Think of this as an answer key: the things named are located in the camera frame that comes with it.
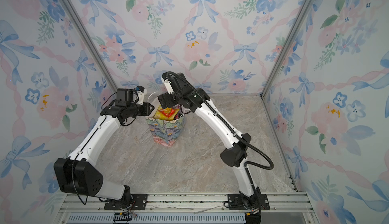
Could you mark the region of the red small snack packet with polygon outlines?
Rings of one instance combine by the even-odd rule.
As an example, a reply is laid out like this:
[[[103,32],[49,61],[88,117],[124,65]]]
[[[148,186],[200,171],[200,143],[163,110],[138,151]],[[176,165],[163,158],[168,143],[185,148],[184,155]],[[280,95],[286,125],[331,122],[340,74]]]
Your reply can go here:
[[[178,114],[179,109],[178,108],[166,108],[166,109],[159,109],[159,112],[164,116],[166,120],[173,120],[175,116]]]

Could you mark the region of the yellow snack packet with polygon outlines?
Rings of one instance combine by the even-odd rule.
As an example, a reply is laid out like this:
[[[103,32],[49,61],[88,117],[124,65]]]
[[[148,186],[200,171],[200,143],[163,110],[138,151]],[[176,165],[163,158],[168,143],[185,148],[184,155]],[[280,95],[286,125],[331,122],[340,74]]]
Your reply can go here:
[[[156,111],[156,113],[155,113],[155,115],[154,115],[154,119],[160,119],[160,120],[165,120],[166,121],[166,119],[164,118],[164,116],[159,112],[159,109],[161,109],[162,107],[160,106],[158,109],[157,109],[157,111]]]

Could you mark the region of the floral paper gift bag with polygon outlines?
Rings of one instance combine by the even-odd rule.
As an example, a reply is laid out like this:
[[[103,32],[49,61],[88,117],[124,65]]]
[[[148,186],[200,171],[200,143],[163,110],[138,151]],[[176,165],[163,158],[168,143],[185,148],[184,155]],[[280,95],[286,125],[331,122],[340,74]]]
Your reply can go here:
[[[185,116],[182,113],[180,106],[176,105],[172,108],[178,108],[179,112],[172,121],[165,121],[154,119],[157,109],[161,106],[156,95],[157,92],[152,93],[149,97],[152,98],[152,105],[155,107],[153,112],[145,120],[149,126],[153,140],[155,143],[164,147],[170,148],[176,142],[185,126]]]

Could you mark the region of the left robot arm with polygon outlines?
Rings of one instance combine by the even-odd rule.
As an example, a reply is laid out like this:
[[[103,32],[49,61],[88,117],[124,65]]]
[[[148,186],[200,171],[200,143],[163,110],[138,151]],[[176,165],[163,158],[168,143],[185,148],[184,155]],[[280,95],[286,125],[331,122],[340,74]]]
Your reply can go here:
[[[82,143],[67,158],[56,160],[54,171],[61,192],[131,204],[129,186],[105,180],[95,166],[113,134],[120,127],[130,125],[128,119],[151,115],[154,106],[144,101],[146,93],[140,85],[134,89],[118,89],[114,94],[116,99],[102,108],[96,124]]]

